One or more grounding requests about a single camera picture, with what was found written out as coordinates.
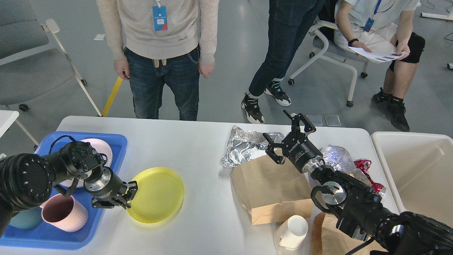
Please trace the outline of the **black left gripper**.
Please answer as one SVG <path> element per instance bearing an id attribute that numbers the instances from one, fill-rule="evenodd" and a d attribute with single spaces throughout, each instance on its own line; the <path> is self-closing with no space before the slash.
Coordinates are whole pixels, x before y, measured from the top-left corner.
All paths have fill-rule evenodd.
<path id="1" fill-rule="evenodd" d="M 109 167 L 103 166 L 94 169 L 91 176 L 84 180 L 84 190 L 95 197 L 92 198 L 93 208 L 111 209 L 121 206 L 127 209 L 131 208 L 130 201 L 138 192 L 138 183 L 137 181 L 122 182 Z M 117 194 L 119 194 L 119 200 L 111 199 Z"/>

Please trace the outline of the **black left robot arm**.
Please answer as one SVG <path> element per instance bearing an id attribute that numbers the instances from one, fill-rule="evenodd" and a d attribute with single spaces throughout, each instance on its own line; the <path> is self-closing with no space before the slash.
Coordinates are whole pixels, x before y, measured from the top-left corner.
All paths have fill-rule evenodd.
<path id="1" fill-rule="evenodd" d="M 131 208 L 138 183 L 122 181 L 106 165 L 106 156 L 89 142 L 71 139 L 47 155 L 21 153 L 1 160 L 1 233 L 14 214 L 51 204 L 51 192 L 71 197 L 79 180 L 92 196 L 92 207 Z"/>

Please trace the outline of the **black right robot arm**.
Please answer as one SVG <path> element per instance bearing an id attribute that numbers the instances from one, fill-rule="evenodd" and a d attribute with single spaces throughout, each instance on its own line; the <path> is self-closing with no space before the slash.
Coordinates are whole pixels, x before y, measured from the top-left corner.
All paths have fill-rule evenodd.
<path id="1" fill-rule="evenodd" d="M 314 205 L 335 215 L 336 228 L 363 244 L 350 250 L 352 255 L 372 242 L 385 249 L 371 255 L 451 255 L 452 228 L 427 216 L 405 211 L 392 213 L 383 207 L 380 195 L 372 187 L 327 165 L 319 149 L 308 139 L 315 126 L 303 114 L 287 115 L 292 121 L 290 133 L 281 143 L 269 134 L 267 155 L 277 164 L 291 161 L 300 173 L 309 172 L 319 185 L 311 191 Z"/>

